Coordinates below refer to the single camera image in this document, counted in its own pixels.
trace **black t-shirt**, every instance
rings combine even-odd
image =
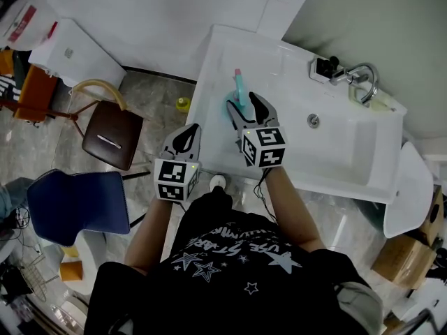
[[[118,329],[368,333],[337,299],[343,283],[367,287],[345,255],[306,252],[255,214],[202,220],[199,228],[208,231],[200,234],[191,222],[197,220],[185,215],[171,256],[147,276],[118,263],[100,267],[86,335]]]

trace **person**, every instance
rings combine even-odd
[[[381,300],[348,257],[325,249],[283,167],[265,182],[277,223],[233,210],[215,176],[163,262],[173,204],[153,200],[125,265],[99,268],[85,334],[379,334]]]

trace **red label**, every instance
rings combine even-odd
[[[19,23],[14,32],[9,36],[8,41],[14,43],[15,41],[18,40],[20,35],[23,34],[23,31],[25,31],[26,27],[28,26],[29,22],[33,18],[36,11],[37,9],[32,5],[28,8],[28,11],[25,13],[24,17],[22,18],[22,21]]]

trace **cardboard box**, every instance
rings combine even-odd
[[[434,240],[442,229],[443,223],[444,203],[442,200],[442,189],[440,186],[437,186],[434,191],[432,205],[428,211],[427,218],[418,228],[419,233],[422,234],[424,243],[428,246],[433,245]]]
[[[422,284],[436,253],[405,234],[387,240],[372,269],[403,288],[417,289]]]

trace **person's arm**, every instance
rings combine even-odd
[[[156,198],[152,200],[145,218],[127,248],[125,265],[145,275],[160,263],[172,209],[171,201]]]
[[[292,243],[306,251],[325,248],[314,220],[284,168],[272,168],[265,182],[281,231]]]

